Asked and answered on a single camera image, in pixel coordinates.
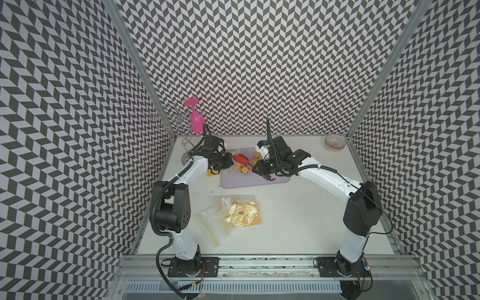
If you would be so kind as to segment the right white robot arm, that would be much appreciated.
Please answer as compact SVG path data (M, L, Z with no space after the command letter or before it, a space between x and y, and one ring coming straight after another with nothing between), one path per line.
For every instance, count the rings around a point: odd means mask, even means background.
M355 275L363 264L364 249L373 233L372 227L384 214L376 185L371 181L348 179L302 149L292 151L283 137L273 137L270 119L266 120L266 131L266 139L256 145L262 159L255 163L252 172L267 181L272 180L272 175L286 178L299 176L336 196L345 205L342 220L346 233L332 263L338 275Z

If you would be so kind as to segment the red metal tongs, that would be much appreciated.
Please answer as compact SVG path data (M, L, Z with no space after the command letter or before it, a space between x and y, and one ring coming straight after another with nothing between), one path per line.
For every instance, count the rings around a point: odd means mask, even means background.
M234 154L232 159L236 161L241 166L247 166L250 170L254 170L255 165L243 154ZM267 181L275 181L270 175L262 175L262 177Z

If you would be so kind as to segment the clear resealable bag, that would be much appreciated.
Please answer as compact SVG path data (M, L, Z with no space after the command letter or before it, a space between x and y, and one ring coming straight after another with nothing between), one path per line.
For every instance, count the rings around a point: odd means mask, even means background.
M208 169L207 171L207 176L232 176L236 171L236 167L230 167L227 169L222 169L222 170L214 170L213 168Z

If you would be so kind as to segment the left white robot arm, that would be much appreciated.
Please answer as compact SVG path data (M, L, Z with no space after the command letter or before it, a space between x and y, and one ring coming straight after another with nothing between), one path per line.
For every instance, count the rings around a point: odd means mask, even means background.
M201 250L186 229L191 218L189 187L202 175L218 175L233 166L233 155L226 151L224 139L214 136L202 125L200 142L187 151L187 161L171 179L156 181L152 189L149 222L158 236L167 236L175 250L172 264L187 276L201 270Z

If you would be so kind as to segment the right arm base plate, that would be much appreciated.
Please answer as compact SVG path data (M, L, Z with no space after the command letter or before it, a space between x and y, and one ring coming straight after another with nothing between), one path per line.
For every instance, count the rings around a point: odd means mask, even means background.
M313 263L321 278L349 278L359 280L362 277L370 275L370 268L365 265L363 258L352 263L341 257L322 256L316 257Z

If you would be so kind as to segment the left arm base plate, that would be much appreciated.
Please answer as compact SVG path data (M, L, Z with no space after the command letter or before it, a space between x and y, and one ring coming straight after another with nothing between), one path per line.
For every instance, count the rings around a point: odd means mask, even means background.
M172 258L167 276L170 278L216 278L218 276L220 258L214 256L201 256L186 261Z

